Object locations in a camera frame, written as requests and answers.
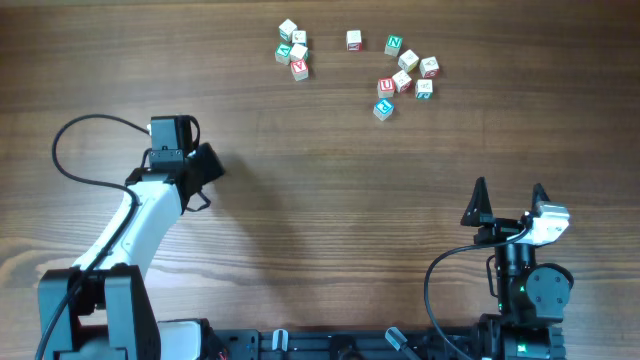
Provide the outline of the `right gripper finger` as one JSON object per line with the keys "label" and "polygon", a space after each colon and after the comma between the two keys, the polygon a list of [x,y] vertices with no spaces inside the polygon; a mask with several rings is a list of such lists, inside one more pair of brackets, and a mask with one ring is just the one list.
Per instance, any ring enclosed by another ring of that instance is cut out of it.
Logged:
{"label": "right gripper finger", "polygon": [[544,190],[544,187],[542,186],[542,184],[536,183],[533,186],[533,191],[532,191],[532,207],[535,208],[537,204],[540,202],[549,202],[549,201],[550,201],[550,198],[547,195],[546,191]]}
{"label": "right gripper finger", "polygon": [[471,200],[460,220],[462,226],[483,227],[495,223],[493,216],[486,179],[479,177],[474,185]]}

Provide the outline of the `red letter V block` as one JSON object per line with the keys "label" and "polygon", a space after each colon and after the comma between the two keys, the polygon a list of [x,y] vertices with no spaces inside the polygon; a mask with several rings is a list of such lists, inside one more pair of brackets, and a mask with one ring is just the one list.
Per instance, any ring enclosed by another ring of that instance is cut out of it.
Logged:
{"label": "red letter V block", "polygon": [[301,81],[309,77],[309,68],[304,59],[292,61],[290,63],[290,68],[296,81]]}

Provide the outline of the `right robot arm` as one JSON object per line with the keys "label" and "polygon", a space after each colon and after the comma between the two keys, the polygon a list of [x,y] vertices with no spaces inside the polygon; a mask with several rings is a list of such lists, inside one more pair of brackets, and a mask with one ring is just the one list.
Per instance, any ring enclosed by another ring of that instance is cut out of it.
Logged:
{"label": "right robot arm", "polygon": [[518,219],[493,215],[486,181],[476,180],[461,219],[476,227],[474,244],[492,248],[486,261],[497,314],[484,314],[470,332],[473,359],[564,359],[564,320],[574,277],[560,265],[539,263],[536,250],[560,238],[569,226],[567,208],[533,188],[531,210]]}

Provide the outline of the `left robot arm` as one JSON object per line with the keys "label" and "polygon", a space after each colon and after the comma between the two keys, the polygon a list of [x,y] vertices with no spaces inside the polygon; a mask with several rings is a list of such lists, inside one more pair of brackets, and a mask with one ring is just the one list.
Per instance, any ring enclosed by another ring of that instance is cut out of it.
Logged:
{"label": "left robot arm", "polygon": [[227,350],[205,319],[157,321],[144,278],[190,199],[224,175],[189,115],[157,116],[151,146],[119,185],[124,198],[95,243],[38,284],[39,359],[222,359]]}

